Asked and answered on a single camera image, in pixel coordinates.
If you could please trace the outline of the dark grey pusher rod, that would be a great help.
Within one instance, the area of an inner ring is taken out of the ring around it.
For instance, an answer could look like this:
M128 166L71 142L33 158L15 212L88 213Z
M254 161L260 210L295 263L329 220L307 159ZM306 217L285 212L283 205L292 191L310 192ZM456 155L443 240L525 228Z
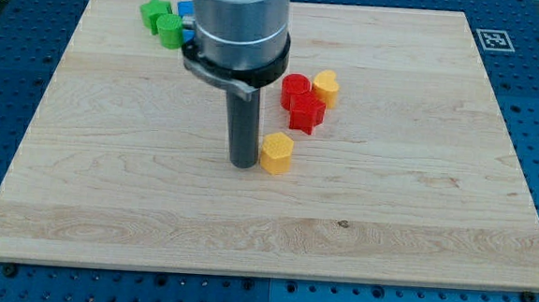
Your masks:
M240 169L255 165L258 159L259 97L259 90L249 101L226 94L229 161Z

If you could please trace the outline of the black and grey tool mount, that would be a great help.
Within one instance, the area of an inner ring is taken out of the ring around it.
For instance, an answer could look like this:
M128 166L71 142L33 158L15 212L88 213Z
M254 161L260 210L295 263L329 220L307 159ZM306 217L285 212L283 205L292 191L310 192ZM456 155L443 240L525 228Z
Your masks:
M183 67L195 77L227 93L235 94L243 101L251 101L256 91L273 83L288 68L291 49L287 34L283 51L271 62L249 70L233 70L213 63L206 58L193 38L182 45Z

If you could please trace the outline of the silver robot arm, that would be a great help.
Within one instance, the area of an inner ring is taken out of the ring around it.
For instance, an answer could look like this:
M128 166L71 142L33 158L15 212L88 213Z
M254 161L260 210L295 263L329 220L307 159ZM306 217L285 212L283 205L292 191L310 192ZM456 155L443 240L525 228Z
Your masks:
M249 168L258 159L260 91L288 67L290 0L192 1L184 68L226 93L229 160Z

